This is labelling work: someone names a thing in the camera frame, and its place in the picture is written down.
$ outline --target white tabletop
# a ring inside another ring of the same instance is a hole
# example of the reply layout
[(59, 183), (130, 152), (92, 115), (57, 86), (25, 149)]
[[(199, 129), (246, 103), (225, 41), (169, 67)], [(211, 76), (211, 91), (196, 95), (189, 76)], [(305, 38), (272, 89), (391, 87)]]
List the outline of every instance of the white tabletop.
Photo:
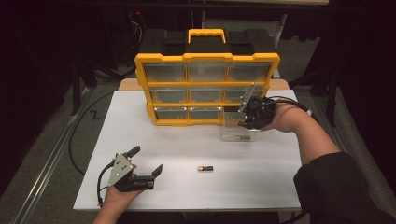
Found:
[[(269, 91), (295, 99), (293, 91)], [(301, 166), (293, 133), (258, 133), (254, 142), (225, 142), (222, 127), (155, 126), (146, 113), (142, 91), (115, 91), (74, 209), (98, 210), (96, 183), (117, 152), (141, 146), (132, 162), (138, 175), (163, 172), (154, 190), (130, 205), (133, 211), (219, 211), (299, 209), (293, 177)], [(214, 172), (199, 173), (211, 165)], [(108, 170), (103, 179), (109, 179)]]

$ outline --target clear plastic container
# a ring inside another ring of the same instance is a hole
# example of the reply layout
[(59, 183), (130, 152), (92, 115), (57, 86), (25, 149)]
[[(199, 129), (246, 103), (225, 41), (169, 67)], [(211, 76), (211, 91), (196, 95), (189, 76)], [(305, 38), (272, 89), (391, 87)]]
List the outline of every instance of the clear plastic container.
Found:
[(221, 107), (191, 107), (192, 119), (220, 119)]
[(187, 91), (185, 87), (150, 87), (153, 103), (186, 103)]
[(230, 63), (230, 81), (263, 81), (272, 63)]
[(249, 130), (239, 126), (239, 122), (245, 120), (245, 114), (237, 111), (229, 111), (227, 107), (224, 108), (223, 114), (223, 133), (222, 140), (234, 142), (250, 142), (254, 141), (256, 133), (259, 130)]
[(224, 81), (227, 65), (226, 62), (187, 63), (188, 81)]
[(185, 81), (184, 63), (143, 63), (148, 81)]
[(191, 102), (221, 102), (223, 93), (224, 87), (189, 87)]
[[(241, 97), (248, 91), (250, 87), (227, 87), (225, 92), (225, 101), (227, 103), (241, 103)], [(252, 96), (260, 96), (262, 94), (263, 87), (256, 86)]]
[(187, 107), (155, 107), (157, 119), (186, 119)]

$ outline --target small battery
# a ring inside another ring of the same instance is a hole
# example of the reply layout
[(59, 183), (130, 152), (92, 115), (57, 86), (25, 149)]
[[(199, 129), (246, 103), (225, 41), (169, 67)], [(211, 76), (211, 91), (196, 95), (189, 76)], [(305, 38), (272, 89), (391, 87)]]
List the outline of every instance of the small battery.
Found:
[(198, 166), (198, 171), (213, 171), (213, 166)]
[(237, 135), (237, 136), (236, 136), (236, 139), (238, 139), (238, 140), (250, 141), (250, 140), (251, 140), (251, 137), (250, 137), (250, 136), (247, 136), (247, 135)]

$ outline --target human arm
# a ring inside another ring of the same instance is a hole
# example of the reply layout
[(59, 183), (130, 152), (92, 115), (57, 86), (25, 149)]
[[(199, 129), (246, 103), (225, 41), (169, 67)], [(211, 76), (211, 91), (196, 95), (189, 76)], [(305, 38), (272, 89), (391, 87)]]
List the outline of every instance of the human arm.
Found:
[(296, 134), (302, 164), (308, 164), (326, 154), (340, 152), (338, 146), (321, 126), (309, 114), (295, 105), (277, 103), (274, 120), (262, 130), (271, 129)]
[(115, 187), (107, 189), (105, 202), (102, 209), (96, 216), (93, 224), (117, 223), (120, 215), (128, 208), (131, 201), (139, 196), (143, 191), (119, 192)]

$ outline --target black sleeve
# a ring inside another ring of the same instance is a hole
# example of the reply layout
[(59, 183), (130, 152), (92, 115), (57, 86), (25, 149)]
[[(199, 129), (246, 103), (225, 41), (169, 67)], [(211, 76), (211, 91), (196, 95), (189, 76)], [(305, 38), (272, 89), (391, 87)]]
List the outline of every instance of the black sleeve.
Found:
[(343, 223), (396, 223), (375, 206), (361, 170), (346, 153), (324, 155), (303, 165), (294, 184), (303, 211), (318, 223), (337, 218)]

